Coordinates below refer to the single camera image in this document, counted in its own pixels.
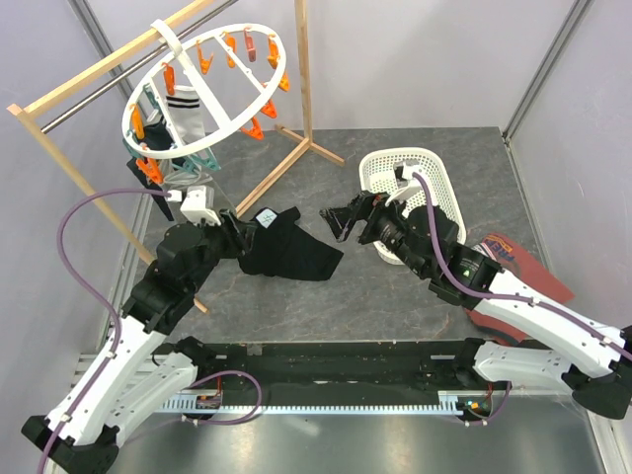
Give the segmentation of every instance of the wooden frame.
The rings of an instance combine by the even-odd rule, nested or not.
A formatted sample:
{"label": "wooden frame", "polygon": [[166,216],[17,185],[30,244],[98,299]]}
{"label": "wooden frame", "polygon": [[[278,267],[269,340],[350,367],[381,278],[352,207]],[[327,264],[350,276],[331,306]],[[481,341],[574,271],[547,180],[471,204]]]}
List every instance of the wooden frame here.
{"label": "wooden frame", "polygon": [[[194,15],[201,13],[203,9],[213,3],[214,0],[195,0],[191,4],[179,12],[173,14],[165,23],[170,28],[175,28]],[[314,143],[312,129],[312,111],[311,111],[311,94],[309,83],[309,56],[307,50],[307,5],[306,0],[294,0],[296,10],[296,36],[298,40],[298,60],[300,70],[300,89],[303,108],[303,128],[305,136],[287,129],[282,125],[277,125],[276,130],[298,142],[297,146],[266,176],[266,178],[249,193],[246,198],[237,206],[237,215],[241,216],[259,199],[298,158],[306,151],[312,150],[315,153],[327,158],[328,160],[343,166],[345,160],[326,150],[322,146]],[[7,110],[24,126],[24,128],[34,137],[41,147],[50,155],[50,157],[63,169],[68,177],[83,191],[87,196],[94,194],[95,189],[88,183],[79,170],[72,164],[68,157],[55,145],[55,143],[41,131],[41,127],[36,123],[36,118],[49,111],[56,105],[68,99],[72,95],[83,90],[86,86],[92,84],[112,69],[121,65],[125,60],[133,57],[145,47],[157,42],[161,39],[160,34],[151,29],[138,38],[133,39],[128,44],[117,49],[109,56],[103,58],[99,62],[93,64],[85,71],[77,74],[75,77],[60,85],[48,94],[40,97],[32,104],[21,108],[13,104]],[[138,257],[150,264],[154,260],[154,256],[145,248],[145,246],[133,235],[131,230],[127,228],[122,219],[114,212],[114,210],[102,199],[95,200],[98,209],[106,216],[106,218],[120,231],[120,233],[134,246],[138,252]],[[203,312],[208,309],[196,299],[196,307]]]}

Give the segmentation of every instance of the orange clothespin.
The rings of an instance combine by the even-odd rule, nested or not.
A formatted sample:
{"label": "orange clothespin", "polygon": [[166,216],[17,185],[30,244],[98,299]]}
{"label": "orange clothespin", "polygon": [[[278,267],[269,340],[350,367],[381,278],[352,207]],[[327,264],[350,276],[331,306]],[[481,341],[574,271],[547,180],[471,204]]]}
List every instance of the orange clothespin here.
{"label": "orange clothespin", "polygon": [[167,62],[162,63],[165,66],[165,72],[163,73],[165,76],[165,85],[167,86],[167,94],[173,96],[176,94],[176,72],[174,68],[170,66]]}
{"label": "orange clothespin", "polygon": [[[226,44],[228,44],[228,47],[230,47],[233,52],[235,52],[235,47],[237,47],[237,42],[235,41],[235,38],[230,36],[227,32],[224,32],[224,35],[224,40],[226,41]],[[235,67],[235,61],[233,61],[233,59],[230,57],[230,54],[226,54],[226,59],[228,59],[228,67]]]}
{"label": "orange clothespin", "polygon": [[[147,145],[142,143],[142,149],[147,149]],[[138,158],[136,160],[136,166],[140,171],[142,171],[149,180],[154,182],[157,185],[162,185],[165,180],[162,176],[162,171],[160,171],[160,167],[158,163],[153,158]]]}
{"label": "orange clothespin", "polygon": [[199,44],[199,40],[196,41],[196,47],[197,47],[197,59],[199,61],[199,69],[201,69],[201,73],[205,75],[208,72],[208,69],[210,69],[210,64],[213,62],[213,57],[215,56],[215,53],[212,52],[210,54],[210,58],[206,60],[204,59],[204,56],[201,52],[201,45]]}
{"label": "orange clothespin", "polygon": [[248,136],[252,136],[256,140],[263,140],[264,139],[264,133],[261,130],[261,127],[259,126],[259,121],[257,120],[256,117],[253,117],[253,127],[250,130],[248,128],[244,128],[242,126],[241,127],[241,131],[246,133]]}
{"label": "orange clothespin", "polygon": [[267,101],[266,104],[261,107],[261,113],[265,116],[270,117],[271,119],[277,118],[277,108],[275,107],[275,104],[273,104],[272,99]]}
{"label": "orange clothespin", "polygon": [[142,125],[142,117],[140,116],[138,105],[132,104],[129,108],[131,109],[131,125],[134,127],[136,138],[142,140],[145,137],[145,128]]}
{"label": "orange clothespin", "polygon": [[257,60],[257,49],[255,48],[255,41],[253,37],[248,35],[250,27],[244,28],[244,41],[246,42],[246,50],[248,51],[248,60],[255,62]]}
{"label": "orange clothespin", "polygon": [[283,77],[280,78],[278,87],[284,92],[289,91],[289,77],[287,77],[287,71],[283,72]]}
{"label": "orange clothespin", "polygon": [[273,69],[277,69],[278,66],[278,47],[277,44],[273,41],[273,36],[275,34],[272,33],[268,35],[268,47],[270,48],[270,55],[268,56],[268,62]]}

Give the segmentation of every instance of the white label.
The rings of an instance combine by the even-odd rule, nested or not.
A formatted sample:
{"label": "white label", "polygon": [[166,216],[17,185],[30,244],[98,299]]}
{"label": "white label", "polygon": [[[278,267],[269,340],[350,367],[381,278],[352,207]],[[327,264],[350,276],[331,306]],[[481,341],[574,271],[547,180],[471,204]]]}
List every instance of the white label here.
{"label": "white label", "polygon": [[270,227],[270,224],[272,224],[276,218],[277,215],[271,209],[262,210],[259,215],[257,215],[257,220],[266,228]]}

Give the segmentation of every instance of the drying rack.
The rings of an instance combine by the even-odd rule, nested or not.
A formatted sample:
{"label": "drying rack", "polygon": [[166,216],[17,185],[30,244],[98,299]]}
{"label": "drying rack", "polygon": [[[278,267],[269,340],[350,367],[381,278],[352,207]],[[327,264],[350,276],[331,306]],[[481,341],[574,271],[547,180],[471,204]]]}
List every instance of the drying rack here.
{"label": "drying rack", "polygon": [[[182,39],[202,26],[204,23],[217,16],[223,10],[235,3],[236,0],[228,0],[223,5],[215,8],[202,16],[199,20],[191,24],[178,34],[178,39]],[[214,0],[195,0],[182,10],[176,12],[165,20],[165,24],[169,28],[176,28],[183,22],[193,16],[203,13],[203,11],[214,3]],[[309,81],[309,55],[307,47],[307,4],[306,0],[294,0],[294,8],[296,14],[296,36],[298,42],[298,63],[300,72],[300,88],[303,109],[303,130],[304,135],[293,132],[284,125],[277,124],[276,130],[297,142],[296,147],[285,156],[285,158],[237,205],[237,215],[241,216],[246,212],[306,151],[311,150],[318,155],[328,159],[329,161],[343,166],[345,160],[331,151],[323,148],[314,142],[312,129],[312,107]],[[34,137],[41,147],[50,155],[50,157],[61,167],[68,177],[84,192],[87,196],[92,195],[96,190],[72,164],[68,157],[59,149],[59,147],[48,137],[48,133],[70,119],[77,112],[84,109],[95,99],[101,97],[108,92],[124,78],[128,77],[134,71],[137,71],[145,64],[158,58],[160,54],[168,48],[166,44],[160,44],[149,54],[145,55],[131,66],[126,68],[121,74],[108,81],[93,93],[86,96],[74,106],[66,110],[63,114],[57,116],[54,120],[45,126],[39,126],[36,119],[53,107],[59,105],[71,96],[79,93],[88,85],[92,84],[102,76],[110,73],[113,69],[120,66],[124,61],[132,58],[145,47],[151,46],[154,42],[159,42],[162,36],[157,30],[151,29],[128,44],[114,51],[99,62],[93,64],[85,71],[77,74],[69,81],[63,83],[59,87],[40,97],[32,104],[22,108],[17,104],[12,104],[7,110],[22,124],[22,126]],[[132,231],[125,225],[120,216],[102,199],[96,199],[97,208],[105,215],[105,217],[118,229],[118,231],[133,245],[138,252],[138,257],[150,264],[154,260],[152,253],[138,240]],[[196,300],[196,307],[203,312],[208,309]]]}

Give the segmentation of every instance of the white plastic basket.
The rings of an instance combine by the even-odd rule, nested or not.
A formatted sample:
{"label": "white plastic basket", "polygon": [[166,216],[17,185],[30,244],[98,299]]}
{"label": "white plastic basket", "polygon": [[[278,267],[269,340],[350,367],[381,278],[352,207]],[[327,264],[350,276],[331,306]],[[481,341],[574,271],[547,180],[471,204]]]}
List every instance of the white plastic basket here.
{"label": "white plastic basket", "polygon": [[[438,206],[450,220],[458,224],[457,240],[465,243],[465,224],[458,207],[454,190],[441,159],[425,148],[390,148],[369,153],[359,163],[359,183],[364,191],[372,193],[394,193],[399,189],[395,178],[395,165],[405,162],[409,165],[418,164],[430,179],[430,186],[434,189]],[[426,197],[419,191],[406,202],[404,216],[408,216],[415,207],[424,205]],[[402,262],[381,242],[374,243],[380,258],[392,265],[402,265]]]}

